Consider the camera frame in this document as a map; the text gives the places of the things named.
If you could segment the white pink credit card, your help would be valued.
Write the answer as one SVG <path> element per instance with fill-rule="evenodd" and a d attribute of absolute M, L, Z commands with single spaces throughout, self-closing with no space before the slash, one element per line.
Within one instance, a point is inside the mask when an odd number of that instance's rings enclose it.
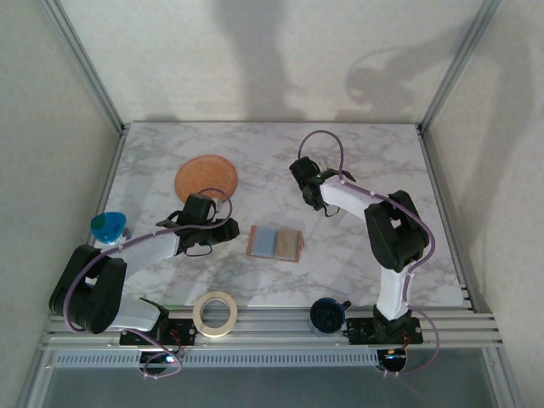
<path fill-rule="evenodd" d="M 257 257 L 273 258 L 278 231 L 272 227 L 258 226 L 255 229 L 251 254 Z"/>

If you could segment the round cork mat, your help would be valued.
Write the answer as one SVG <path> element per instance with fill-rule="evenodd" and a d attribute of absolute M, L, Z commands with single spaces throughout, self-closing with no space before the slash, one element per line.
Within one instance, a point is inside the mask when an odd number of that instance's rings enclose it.
<path fill-rule="evenodd" d="M 226 198 L 216 189 L 231 197 L 238 181 L 238 173 L 229 160 L 218 155 L 203 155 L 190 159 L 179 168 L 173 186 L 182 202 L 186 202 L 190 194 L 202 190 L 205 190 L 205 196 L 225 202 Z"/>

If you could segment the blue green plastic cup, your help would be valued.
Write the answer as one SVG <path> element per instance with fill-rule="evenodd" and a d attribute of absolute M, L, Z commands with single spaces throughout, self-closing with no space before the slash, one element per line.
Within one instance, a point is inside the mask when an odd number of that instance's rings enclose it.
<path fill-rule="evenodd" d="M 104 244 L 116 245 L 128 238 L 127 217 L 121 212 L 102 212 L 90 222 L 93 237 Z"/>

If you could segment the beige masking tape roll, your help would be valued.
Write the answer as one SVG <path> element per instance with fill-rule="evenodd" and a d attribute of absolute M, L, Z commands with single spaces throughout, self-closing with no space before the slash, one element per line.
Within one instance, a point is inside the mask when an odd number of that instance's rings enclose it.
<path fill-rule="evenodd" d="M 204 323 L 202 312 L 204 308 L 212 301 L 219 301 L 223 303 L 228 311 L 229 317 L 219 327 L 210 327 Z M 235 327 L 235 323 L 238 318 L 238 308 L 235 300 L 225 292 L 207 292 L 203 294 L 195 303 L 192 310 L 192 320 L 194 322 L 196 330 L 205 337 L 208 338 L 221 338 L 228 335 Z"/>

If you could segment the dark blue mug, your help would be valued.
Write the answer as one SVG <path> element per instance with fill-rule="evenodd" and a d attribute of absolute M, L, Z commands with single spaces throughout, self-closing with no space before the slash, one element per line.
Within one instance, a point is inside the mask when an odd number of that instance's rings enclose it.
<path fill-rule="evenodd" d="M 318 337 L 326 337 L 339 332 L 346 320 L 346 310 L 350 306 L 349 300 L 343 303 L 329 297 L 316 300 L 309 311 L 310 331 Z"/>

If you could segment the black controller board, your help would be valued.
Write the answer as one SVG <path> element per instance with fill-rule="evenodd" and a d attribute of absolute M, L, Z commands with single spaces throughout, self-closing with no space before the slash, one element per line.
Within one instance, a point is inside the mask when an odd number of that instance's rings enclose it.
<path fill-rule="evenodd" d="M 179 363 L 170 355 L 163 351 L 144 351 L 139 357 L 139 366 L 147 366 L 148 371 L 165 371 L 178 367 Z"/>
<path fill-rule="evenodd" d="M 407 363 L 407 352 L 405 348 L 387 348 L 377 351 L 377 369 L 385 375 L 391 373 L 398 376 Z"/>

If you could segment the aluminium frame rail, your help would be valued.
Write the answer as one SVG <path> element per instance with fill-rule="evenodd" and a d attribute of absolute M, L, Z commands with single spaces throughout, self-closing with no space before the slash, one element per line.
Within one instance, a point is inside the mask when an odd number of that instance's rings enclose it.
<path fill-rule="evenodd" d="M 443 348 L 501 347 L 502 335 L 493 314 L 469 309 L 426 309 L 439 332 Z M 59 317 L 48 319 L 40 346 L 54 349 L 118 349 L 120 333 L 75 334 Z M 328 349 L 344 348 L 349 341 L 341 332 L 317 337 L 309 329 L 304 309 L 242 309 L 231 332 L 221 338 L 198 334 L 196 349 Z"/>

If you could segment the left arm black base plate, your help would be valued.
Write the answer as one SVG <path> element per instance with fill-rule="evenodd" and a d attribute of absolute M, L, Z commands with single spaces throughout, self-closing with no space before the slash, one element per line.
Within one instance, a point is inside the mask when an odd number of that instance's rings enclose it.
<path fill-rule="evenodd" d="M 164 319 L 144 333 L 164 346 L 193 346 L 197 330 L 192 319 Z M 120 336 L 122 346 L 144 346 L 151 343 L 127 331 Z"/>

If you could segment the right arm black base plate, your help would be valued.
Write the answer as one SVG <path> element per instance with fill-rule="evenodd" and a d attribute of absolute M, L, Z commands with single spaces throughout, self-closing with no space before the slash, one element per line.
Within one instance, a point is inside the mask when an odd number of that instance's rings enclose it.
<path fill-rule="evenodd" d="M 349 318 L 343 335 L 350 345 L 403 345 L 423 344 L 418 318 L 401 322 L 381 321 L 378 318 Z"/>

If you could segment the aluminium frame post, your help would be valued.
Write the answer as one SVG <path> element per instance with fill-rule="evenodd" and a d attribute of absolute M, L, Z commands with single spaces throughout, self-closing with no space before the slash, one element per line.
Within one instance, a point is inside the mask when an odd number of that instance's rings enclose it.
<path fill-rule="evenodd" d="M 122 120 L 118 109 L 115 107 L 99 73 L 94 67 L 93 61 L 88 55 L 82 40 L 77 34 L 74 25 L 66 13 L 60 0 L 37 0 L 50 18 L 53 26 L 59 32 L 61 40 L 67 46 L 74 58 L 76 65 L 84 81 L 90 87 L 93 95 L 97 98 L 102 111 L 105 113 L 116 133 L 122 136 L 126 130 L 126 124 Z"/>
<path fill-rule="evenodd" d="M 459 77 L 464 71 L 473 52 L 477 48 L 487 27 L 492 21 L 502 0 L 482 0 L 482 3 L 465 30 L 460 45 L 457 47 L 454 57 L 448 66 L 422 120 L 418 124 L 418 132 L 422 138 L 426 137 L 434 121 L 441 112 L 445 101 L 450 96 Z"/>

